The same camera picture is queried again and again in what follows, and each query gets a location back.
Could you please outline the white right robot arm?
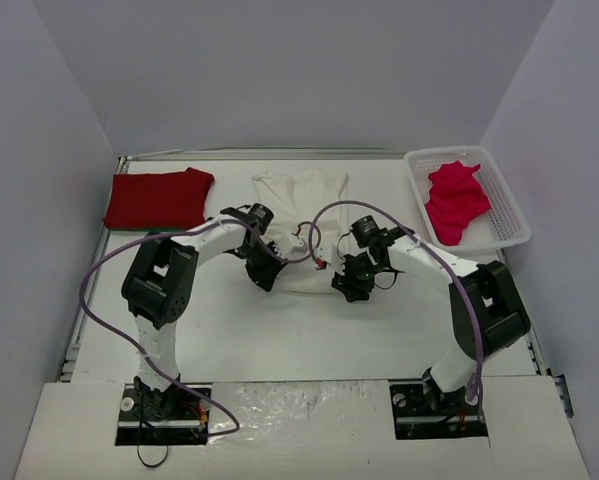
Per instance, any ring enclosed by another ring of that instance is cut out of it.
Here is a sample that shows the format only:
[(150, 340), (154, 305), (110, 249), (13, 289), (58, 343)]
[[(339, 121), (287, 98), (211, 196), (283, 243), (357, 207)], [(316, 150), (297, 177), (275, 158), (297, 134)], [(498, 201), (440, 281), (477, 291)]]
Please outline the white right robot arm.
[(343, 254), (334, 245), (320, 260), (334, 271), (332, 287), (350, 303), (367, 301), (383, 273), (408, 274), (444, 295), (450, 305), (453, 343), (423, 375), (425, 406), (444, 413), (459, 390), (475, 405), (482, 397), (485, 363), (531, 328), (531, 321), (508, 268), (439, 249), (407, 228), (381, 228), (371, 215), (351, 227), (360, 252)]

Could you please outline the white t shirt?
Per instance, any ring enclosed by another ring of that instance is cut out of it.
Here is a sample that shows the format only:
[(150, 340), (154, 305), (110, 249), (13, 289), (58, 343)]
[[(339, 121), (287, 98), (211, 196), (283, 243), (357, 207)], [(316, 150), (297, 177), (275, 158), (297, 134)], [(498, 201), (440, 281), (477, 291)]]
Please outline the white t shirt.
[[(290, 174), (264, 172), (252, 177), (258, 202), (274, 213), (266, 238), (277, 241), (285, 234), (298, 232), (306, 239), (309, 228), (299, 227), (311, 221), (324, 206), (347, 197), (348, 174), (341, 171), (308, 168)], [(328, 295), (332, 274), (318, 271), (306, 260), (285, 267), (277, 276), (273, 289), (280, 293)]]

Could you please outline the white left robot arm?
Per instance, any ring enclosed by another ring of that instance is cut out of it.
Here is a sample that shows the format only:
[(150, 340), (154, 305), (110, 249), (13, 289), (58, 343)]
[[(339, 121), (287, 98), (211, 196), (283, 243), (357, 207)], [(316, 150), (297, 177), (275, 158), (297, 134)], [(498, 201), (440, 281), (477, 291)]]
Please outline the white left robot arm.
[(145, 395), (144, 406), (156, 417), (168, 418), (180, 406), (181, 395), (171, 383), (180, 378), (176, 322), (190, 303), (197, 268), (229, 253), (245, 261), (256, 286), (271, 291), (284, 264), (265, 250), (273, 247), (271, 242), (263, 244), (255, 236), (263, 235), (273, 218), (273, 212), (259, 203), (247, 211), (230, 207), (191, 230), (187, 244), (167, 238), (139, 248), (121, 294), (135, 317), (138, 343), (144, 350), (134, 387)]

